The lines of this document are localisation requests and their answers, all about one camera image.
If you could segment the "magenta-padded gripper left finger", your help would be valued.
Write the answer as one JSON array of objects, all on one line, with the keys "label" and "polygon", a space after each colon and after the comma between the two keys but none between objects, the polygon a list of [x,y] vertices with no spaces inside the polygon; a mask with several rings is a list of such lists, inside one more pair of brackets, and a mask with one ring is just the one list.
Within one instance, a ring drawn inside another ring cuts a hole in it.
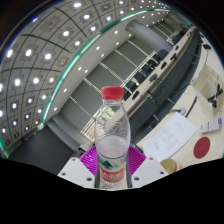
[{"label": "magenta-padded gripper left finger", "polygon": [[58,176],[84,188],[94,188],[98,171],[96,147],[88,149],[79,158],[71,157]]}]

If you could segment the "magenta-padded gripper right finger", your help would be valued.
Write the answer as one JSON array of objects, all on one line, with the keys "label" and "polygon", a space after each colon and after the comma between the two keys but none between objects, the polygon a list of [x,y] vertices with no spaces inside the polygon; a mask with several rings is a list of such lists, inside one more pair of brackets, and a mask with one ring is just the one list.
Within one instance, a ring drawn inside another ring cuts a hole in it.
[{"label": "magenta-padded gripper right finger", "polygon": [[154,157],[146,157],[132,146],[128,150],[126,167],[128,188],[140,188],[168,175]]}]

